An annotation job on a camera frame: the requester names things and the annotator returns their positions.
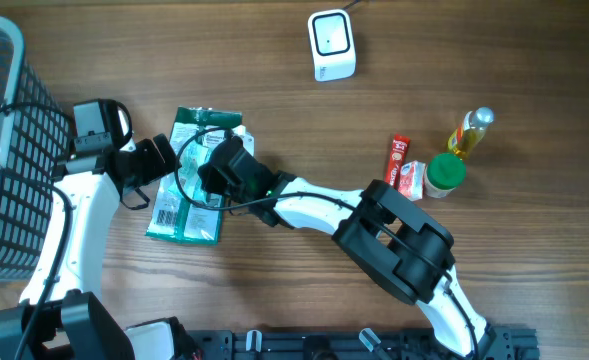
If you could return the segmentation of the green lid small jar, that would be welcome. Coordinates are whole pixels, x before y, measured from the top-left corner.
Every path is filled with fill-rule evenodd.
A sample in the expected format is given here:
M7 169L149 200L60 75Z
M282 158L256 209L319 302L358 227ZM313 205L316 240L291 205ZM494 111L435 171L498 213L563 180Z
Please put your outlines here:
M424 192L432 198L443 198L462 184L466 166L456 155L441 153L427 165L424 174Z

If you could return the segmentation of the red white tissue pack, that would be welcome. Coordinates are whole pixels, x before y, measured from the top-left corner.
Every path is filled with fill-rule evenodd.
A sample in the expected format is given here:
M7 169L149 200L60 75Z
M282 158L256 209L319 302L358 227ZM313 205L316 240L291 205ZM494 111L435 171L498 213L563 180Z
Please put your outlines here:
M425 168L419 161L408 162L400 168L397 190L410 201L423 198Z

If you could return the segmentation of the pale green snack packet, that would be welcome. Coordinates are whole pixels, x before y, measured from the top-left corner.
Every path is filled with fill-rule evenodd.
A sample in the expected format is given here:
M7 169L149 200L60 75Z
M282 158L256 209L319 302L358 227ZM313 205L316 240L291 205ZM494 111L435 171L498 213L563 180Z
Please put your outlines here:
M197 186L200 184L198 169L203 165L209 155L210 149L198 142L191 142L181 155L181 167L178 170L179 183L191 198L194 198Z

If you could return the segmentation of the yellow oil bottle silver cap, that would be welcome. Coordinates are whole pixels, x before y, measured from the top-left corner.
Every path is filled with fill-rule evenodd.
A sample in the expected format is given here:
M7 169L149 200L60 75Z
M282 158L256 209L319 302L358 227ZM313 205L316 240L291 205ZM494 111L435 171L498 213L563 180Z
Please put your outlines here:
M461 160L466 160L493 121L494 112L489 107L468 112L447 140L447 150Z

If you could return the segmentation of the red Nescafe coffee stick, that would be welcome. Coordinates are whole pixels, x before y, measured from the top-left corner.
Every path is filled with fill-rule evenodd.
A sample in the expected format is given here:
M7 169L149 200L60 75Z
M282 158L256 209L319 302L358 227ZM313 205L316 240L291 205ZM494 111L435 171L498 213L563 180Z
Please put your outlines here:
M392 138L384 181L393 188L398 187L401 167L404 164L411 140L400 134Z

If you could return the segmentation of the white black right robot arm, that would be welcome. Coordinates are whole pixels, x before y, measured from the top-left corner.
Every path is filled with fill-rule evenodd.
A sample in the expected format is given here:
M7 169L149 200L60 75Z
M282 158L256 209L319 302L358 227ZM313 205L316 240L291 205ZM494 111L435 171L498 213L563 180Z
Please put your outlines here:
M288 178L266 199L282 223L330 235L380 288L418 306L447 350L481 358L487 322L458 281L453 236L412 201L382 180L339 191L300 177Z

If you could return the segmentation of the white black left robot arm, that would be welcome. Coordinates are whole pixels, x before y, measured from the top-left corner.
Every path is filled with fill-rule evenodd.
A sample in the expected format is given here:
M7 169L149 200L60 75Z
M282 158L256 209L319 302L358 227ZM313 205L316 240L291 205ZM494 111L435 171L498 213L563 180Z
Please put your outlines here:
M17 306L0 310L3 359L178 359L193 349L175 318L122 329L100 301L106 240L122 196L169 174L163 134L131 151L107 133L59 158L38 262Z

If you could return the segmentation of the green 3M gloves package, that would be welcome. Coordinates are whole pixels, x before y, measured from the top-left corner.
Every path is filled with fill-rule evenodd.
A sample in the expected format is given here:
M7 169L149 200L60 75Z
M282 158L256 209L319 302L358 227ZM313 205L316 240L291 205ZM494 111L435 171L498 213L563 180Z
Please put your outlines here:
M241 137L249 153L254 152L254 138L242 124L240 112L203 107L177 109L170 145L182 155L191 142L198 142L210 149L208 160L212 150L225 139L226 128ZM217 244L223 220L217 208L225 205L225 199L203 191L201 180L194 195L191 198L185 194L178 173L162 178L146 235L180 244Z

